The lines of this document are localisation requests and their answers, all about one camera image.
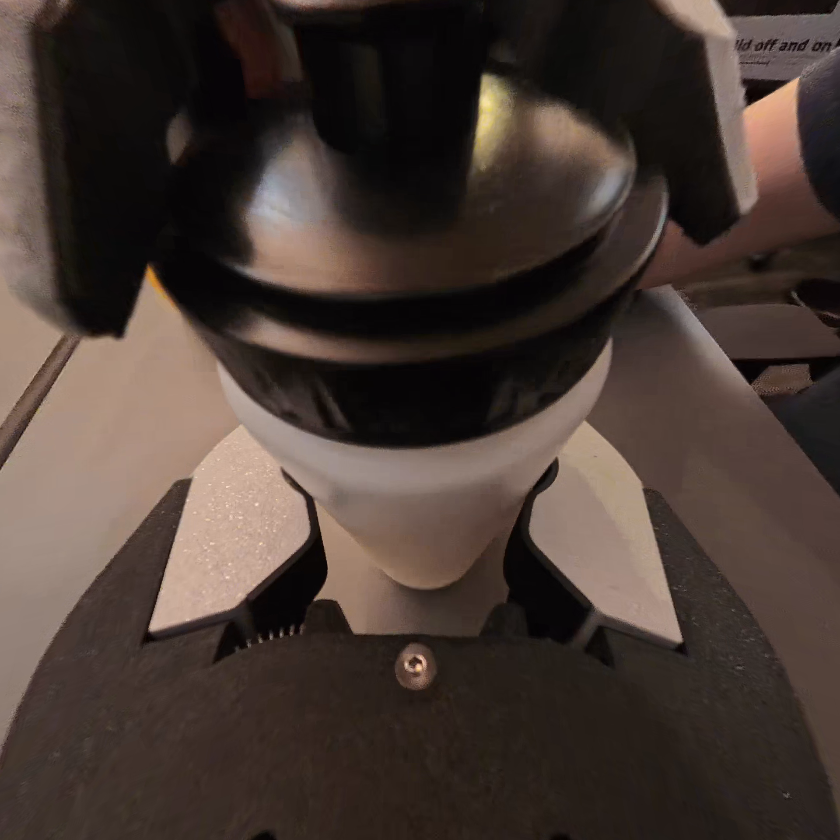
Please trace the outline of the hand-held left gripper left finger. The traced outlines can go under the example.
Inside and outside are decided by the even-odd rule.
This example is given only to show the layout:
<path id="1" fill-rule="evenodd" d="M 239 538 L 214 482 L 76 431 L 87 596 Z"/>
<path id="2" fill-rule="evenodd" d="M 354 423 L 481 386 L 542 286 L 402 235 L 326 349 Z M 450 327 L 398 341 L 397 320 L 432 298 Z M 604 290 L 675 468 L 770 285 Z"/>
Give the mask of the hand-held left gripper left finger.
<path id="1" fill-rule="evenodd" d="M 325 555 L 310 496 L 237 427 L 193 474 L 148 634 L 231 624 L 257 643 L 292 633 L 326 581 Z"/>

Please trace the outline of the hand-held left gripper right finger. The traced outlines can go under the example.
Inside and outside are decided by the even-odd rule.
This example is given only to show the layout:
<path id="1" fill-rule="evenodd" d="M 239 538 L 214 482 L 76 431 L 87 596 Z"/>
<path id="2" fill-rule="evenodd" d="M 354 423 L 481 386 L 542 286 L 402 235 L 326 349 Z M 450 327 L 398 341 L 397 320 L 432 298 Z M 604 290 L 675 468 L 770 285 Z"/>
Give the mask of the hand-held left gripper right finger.
<path id="1" fill-rule="evenodd" d="M 533 637 L 587 648 L 612 630 L 662 648 L 683 644 L 644 486 L 588 423 L 524 501 L 504 576 Z"/>

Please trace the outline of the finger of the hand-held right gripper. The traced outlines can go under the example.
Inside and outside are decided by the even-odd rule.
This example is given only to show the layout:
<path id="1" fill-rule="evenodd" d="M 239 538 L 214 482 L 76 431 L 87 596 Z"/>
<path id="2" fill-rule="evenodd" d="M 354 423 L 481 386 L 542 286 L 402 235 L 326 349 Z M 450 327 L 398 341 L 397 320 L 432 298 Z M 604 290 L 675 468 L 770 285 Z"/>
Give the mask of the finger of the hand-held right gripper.
<path id="1" fill-rule="evenodd" d="M 2 278 L 63 332 L 132 318 L 212 5 L 1 3 Z"/>
<path id="2" fill-rule="evenodd" d="M 752 210 L 736 36 L 718 2 L 562 2 L 551 91 L 665 176 L 669 217 L 707 245 Z"/>

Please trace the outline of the white plastic bottle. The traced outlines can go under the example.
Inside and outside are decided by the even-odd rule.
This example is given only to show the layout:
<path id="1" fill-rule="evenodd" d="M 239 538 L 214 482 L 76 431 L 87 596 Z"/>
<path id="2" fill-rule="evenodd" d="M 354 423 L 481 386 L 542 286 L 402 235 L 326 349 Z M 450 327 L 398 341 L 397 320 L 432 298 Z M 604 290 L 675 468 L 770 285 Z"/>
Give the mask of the white plastic bottle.
<path id="1" fill-rule="evenodd" d="M 239 422 L 396 583 L 435 590 L 461 579 L 514 521 L 526 496 L 591 412 L 613 341 L 558 401 L 485 437 L 426 448 L 339 443 L 272 416 L 217 363 Z"/>

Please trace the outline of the black bottle lid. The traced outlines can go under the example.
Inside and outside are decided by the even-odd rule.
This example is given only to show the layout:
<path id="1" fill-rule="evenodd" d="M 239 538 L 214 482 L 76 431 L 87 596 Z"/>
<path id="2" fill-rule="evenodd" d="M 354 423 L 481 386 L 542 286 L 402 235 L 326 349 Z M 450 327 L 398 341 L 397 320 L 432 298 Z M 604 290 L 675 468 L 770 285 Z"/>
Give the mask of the black bottle lid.
<path id="1" fill-rule="evenodd" d="M 603 352 L 669 185 L 623 117 L 546 86 L 528 2 L 270 2 L 297 61 L 200 129 L 151 263 L 231 380 L 370 448 L 518 426 Z"/>

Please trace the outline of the person's right forearm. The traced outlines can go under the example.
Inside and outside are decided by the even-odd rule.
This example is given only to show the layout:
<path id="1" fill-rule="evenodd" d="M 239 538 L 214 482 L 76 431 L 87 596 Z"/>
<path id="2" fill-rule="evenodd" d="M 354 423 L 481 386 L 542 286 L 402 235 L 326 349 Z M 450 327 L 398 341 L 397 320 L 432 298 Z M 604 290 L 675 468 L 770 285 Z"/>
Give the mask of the person's right forearm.
<path id="1" fill-rule="evenodd" d="M 745 112 L 745 130 L 759 197 L 726 234 L 699 246 L 669 224 L 639 286 L 674 286 L 751 255 L 834 235 L 838 221 L 819 202 L 805 173 L 792 80 Z"/>

